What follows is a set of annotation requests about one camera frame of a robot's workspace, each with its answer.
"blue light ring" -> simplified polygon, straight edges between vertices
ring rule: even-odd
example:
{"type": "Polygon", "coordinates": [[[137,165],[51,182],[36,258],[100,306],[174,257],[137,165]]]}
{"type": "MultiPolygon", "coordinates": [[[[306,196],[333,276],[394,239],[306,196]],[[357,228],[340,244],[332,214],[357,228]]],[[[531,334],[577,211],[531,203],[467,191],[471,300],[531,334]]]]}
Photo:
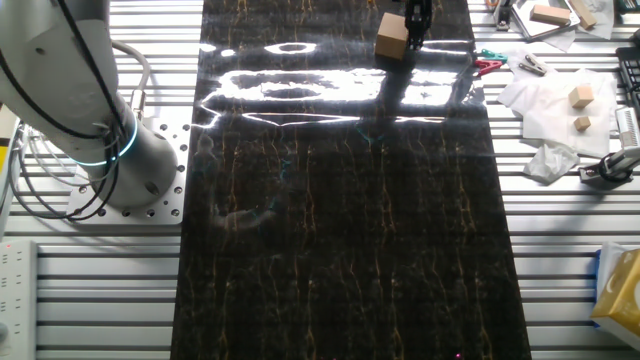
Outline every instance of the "blue light ring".
{"type": "MultiPolygon", "coordinates": [[[[127,146],[124,147],[124,149],[122,149],[122,151],[120,151],[120,155],[119,157],[122,157],[122,155],[124,155],[127,150],[129,150],[129,148],[133,145],[133,141],[136,139],[136,136],[138,135],[138,120],[134,120],[134,127],[133,127],[133,135],[131,136],[131,139],[129,140],[129,142],[127,143],[127,146]]],[[[107,162],[106,161],[101,161],[101,162],[97,162],[97,163],[83,163],[80,161],[77,161],[73,158],[70,158],[71,160],[75,161],[78,165],[81,166],[100,166],[100,165],[106,165],[107,162]]]]}

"small wooden cube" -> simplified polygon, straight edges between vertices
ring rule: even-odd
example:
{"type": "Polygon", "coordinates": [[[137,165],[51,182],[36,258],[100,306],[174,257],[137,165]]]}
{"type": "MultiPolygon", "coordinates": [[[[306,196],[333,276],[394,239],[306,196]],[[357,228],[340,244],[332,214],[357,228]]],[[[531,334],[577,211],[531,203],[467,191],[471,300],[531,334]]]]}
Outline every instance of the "small wooden cube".
{"type": "Polygon", "coordinates": [[[569,94],[569,102],[575,109],[583,109],[593,101],[591,86],[578,86],[569,94]]]}
{"type": "Polygon", "coordinates": [[[409,33],[404,26],[404,17],[391,13],[384,13],[378,36],[376,37],[375,53],[402,60],[407,47],[409,33]]]}
{"type": "Polygon", "coordinates": [[[588,116],[581,116],[573,122],[573,125],[576,127],[576,130],[583,132],[591,126],[591,120],[589,120],[588,116]]]}

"clothespin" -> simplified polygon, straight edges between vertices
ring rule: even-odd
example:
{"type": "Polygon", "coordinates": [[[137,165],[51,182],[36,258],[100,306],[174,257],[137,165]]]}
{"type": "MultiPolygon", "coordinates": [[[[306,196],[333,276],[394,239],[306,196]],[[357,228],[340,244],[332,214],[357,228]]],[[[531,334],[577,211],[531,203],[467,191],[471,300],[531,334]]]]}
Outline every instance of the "clothespin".
{"type": "Polygon", "coordinates": [[[500,69],[502,61],[499,60],[476,60],[476,66],[480,68],[478,75],[482,76],[492,72],[493,70],[500,69]]]}
{"type": "Polygon", "coordinates": [[[534,60],[531,56],[527,55],[524,57],[523,62],[521,62],[518,66],[522,70],[526,70],[532,74],[538,76],[545,76],[547,74],[547,70],[544,69],[536,60],[534,60]]]}
{"type": "Polygon", "coordinates": [[[500,53],[494,53],[493,51],[489,51],[487,49],[482,49],[482,54],[480,56],[482,56],[486,60],[498,60],[498,61],[501,61],[503,64],[506,64],[507,60],[509,60],[508,56],[502,55],[500,53]]]}

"white tissue paper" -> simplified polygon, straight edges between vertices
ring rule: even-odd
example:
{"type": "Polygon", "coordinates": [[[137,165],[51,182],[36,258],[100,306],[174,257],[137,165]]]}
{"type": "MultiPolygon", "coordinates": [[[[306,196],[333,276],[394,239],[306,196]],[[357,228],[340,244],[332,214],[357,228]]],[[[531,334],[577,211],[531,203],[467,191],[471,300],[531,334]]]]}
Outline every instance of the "white tissue paper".
{"type": "MultiPolygon", "coordinates": [[[[511,23],[509,24],[509,27],[511,28],[511,30],[522,34],[522,29],[520,28],[520,26],[516,21],[511,21],[511,23]]],[[[552,36],[545,37],[541,41],[544,41],[553,47],[556,47],[564,52],[567,52],[571,47],[571,44],[573,44],[573,42],[575,41],[575,39],[576,39],[576,31],[569,30],[569,31],[560,32],[552,36]]]]}
{"type": "Polygon", "coordinates": [[[551,184],[579,163],[578,155],[567,146],[546,142],[524,166],[524,173],[536,181],[551,184]]]}
{"type": "Polygon", "coordinates": [[[591,35],[611,40],[613,33],[613,1],[611,0],[582,0],[589,8],[593,16],[598,21],[591,30],[585,30],[582,26],[578,26],[578,30],[589,33],[591,35]]]}
{"type": "Polygon", "coordinates": [[[588,156],[609,154],[609,133],[617,129],[616,79],[612,74],[581,69],[516,81],[504,89],[498,101],[523,116],[525,139],[554,141],[588,156]],[[590,85],[595,98],[584,109],[574,109],[569,103],[569,93],[579,85],[590,85]],[[573,122],[581,116],[588,116],[591,126],[578,132],[573,122]]]}

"white cloth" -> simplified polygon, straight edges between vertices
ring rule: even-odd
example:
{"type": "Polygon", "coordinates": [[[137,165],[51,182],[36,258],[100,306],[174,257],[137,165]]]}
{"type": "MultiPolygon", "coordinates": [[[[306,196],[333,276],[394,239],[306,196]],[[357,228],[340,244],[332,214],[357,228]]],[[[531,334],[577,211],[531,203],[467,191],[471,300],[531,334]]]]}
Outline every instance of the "white cloth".
{"type": "Polygon", "coordinates": [[[524,79],[539,79],[540,76],[531,73],[527,70],[520,69],[520,63],[528,64],[524,59],[525,56],[529,55],[533,60],[535,60],[538,65],[540,65],[543,69],[547,71],[545,76],[552,76],[553,74],[558,73],[556,69],[547,65],[540,59],[538,59],[535,55],[528,52],[524,46],[519,46],[513,49],[509,49],[503,53],[508,56],[507,65],[509,65],[509,69],[513,72],[513,81],[520,81],[524,79]]]}
{"type": "Polygon", "coordinates": [[[536,181],[551,184],[579,163],[580,158],[569,147],[547,142],[538,149],[531,162],[524,166],[524,173],[536,181]]]}
{"type": "Polygon", "coordinates": [[[616,79],[611,74],[581,69],[516,81],[504,89],[498,101],[523,116],[525,139],[555,141],[594,157],[609,153],[609,131],[615,126],[617,105],[616,79]],[[590,85],[595,98],[584,109],[574,109],[569,103],[569,93],[579,85],[590,85]],[[591,126],[578,132],[573,122],[581,116],[588,116],[591,126]]]}

